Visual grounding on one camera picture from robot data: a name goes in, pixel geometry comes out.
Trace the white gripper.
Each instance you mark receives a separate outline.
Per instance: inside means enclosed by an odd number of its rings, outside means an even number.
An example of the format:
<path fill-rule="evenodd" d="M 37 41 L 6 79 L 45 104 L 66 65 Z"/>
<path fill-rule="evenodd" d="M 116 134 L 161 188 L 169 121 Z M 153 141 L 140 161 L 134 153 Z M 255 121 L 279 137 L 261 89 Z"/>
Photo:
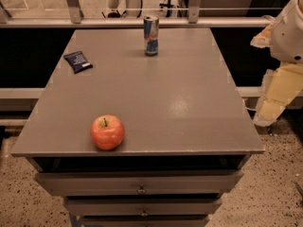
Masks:
<path fill-rule="evenodd" d="M 269 127 L 303 91 L 303 0 L 290 0 L 268 25 L 250 42 L 253 47 L 270 47 L 271 56 L 283 61 L 263 76 L 255 125 Z"/>

